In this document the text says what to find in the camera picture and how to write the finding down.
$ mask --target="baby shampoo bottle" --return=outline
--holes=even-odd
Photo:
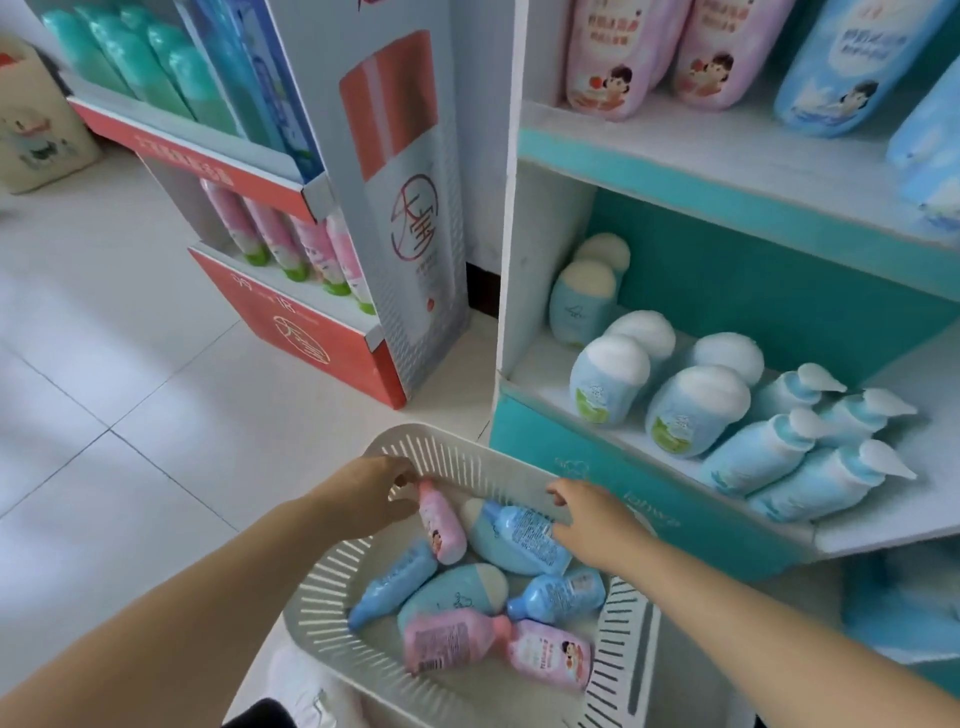
[[[675,0],[577,0],[566,99],[582,113],[622,121],[643,102]]]
[[[754,82],[795,0],[696,0],[673,86],[685,103],[719,111]]]

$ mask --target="bottle cap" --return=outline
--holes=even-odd
[[[677,346],[677,333],[658,311],[631,311],[610,324],[607,333],[630,336],[655,359],[665,359]]]
[[[623,273],[630,267],[630,246],[619,235],[600,232],[588,238],[573,254],[574,260],[599,260]]]
[[[574,260],[560,273],[560,280],[585,296],[611,299],[616,293],[613,268],[599,260]]]
[[[813,392],[846,392],[847,385],[837,381],[819,364],[801,364],[797,367],[800,383]]]
[[[860,462],[873,471],[888,475],[899,475],[909,480],[916,480],[917,474],[907,468],[897,452],[886,443],[879,440],[867,440],[858,449]]]
[[[867,405],[867,409],[871,412],[884,417],[917,414],[915,406],[907,404],[888,389],[871,388],[863,390],[863,403]]]

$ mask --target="blue lotion bottle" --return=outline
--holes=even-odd
[[[917,477],[893,448],[878,440],[822,448],[783,480],[748,497],[747,503],[771,521],[814,521],[855,506],[887,475]]]
[[[516,573],[520,576],[537,576],[541,574],[540,564],[527,556],[507,546],[500,538],[491,521],[483,512],[484,500],[471,498],[460,506],[460,523],[467,532],[467,542],[470,548],[476,551],[484,561],[490,562],[504,571]]]
[[[774,111],[791,129],[839,136],[883,101],[957,0],[828,0]]]
[[[510,621],[533,619],[543,624],[557,624],[600,609],[606,599],[607,590],[600,572],[581,567],[565,576],[538,576],[521,596],[507,602],[507,617]]]
[[[392,614],[437,572],[437,559],[426,541],[417,541],[383,576],[374,579],[350,610],[347,626],[356,632],[367,622]]]
[[[507,545],[533,559],[543,573],[560,575],[573,558],[553,539],[553,523],[542,513],[519,505],[500,505],[488,500],[484,515]]]
[[[402,634],[412,618],[451,609],[475,609],[494,617],[503,612],[508,592],[507,577],[497,567],[490,564],[456,567],[431,579],[407,599],[396,616],[396,624]]]
[[[700,482],[725,496],[746,496],[792,473],[829,432],[810,409],[747,425],[707,456]]]

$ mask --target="pink package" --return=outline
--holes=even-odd
[[[467,534],[460,519],[432,480],[421,480],[417,490],[420,493],[420,520],[433,555],[444,566],[456,564],[467,553]]]
[[[566,62],[566,99],[611,121],[646,96],[660,39],[677,0],[577,0]]]
[[[680,43],[673,87],[697,109],[743,98],[770,55],[795,0],[696,0]]]
[[[470,665],[496,644],[502,648],[513,632],[505,615],[487,617],[473,609],[414,617],[403,630],[403,664],[415,675]]]
[[[507,662],[517,672],[556,685],[585,690],[590,679],[590,645],[576,635],[523,619],[514,624]]]

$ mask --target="blue bottle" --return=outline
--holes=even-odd
[[[507,617],[511,621],[533,619],[557,624],[600,609],[606,599],[600,572],[581,567],[565,576],[538,576],[527,584],[521,596],[507,602]]]
[[[828,0],[774,111],[791,129],[839,136],[874,112],[957,0]]]
[[[426,541],[417,541],[387,573],[374,579],[350,610],[347,626],[356,632],[367,622],[392,614],[437,572],[437,559]]]
[[[488,500],[483,512],[514,551],[533,559],[543,573],[560,575],[573,558],[553,539],[553,524],[541,513],[519,505],[500,505]]]

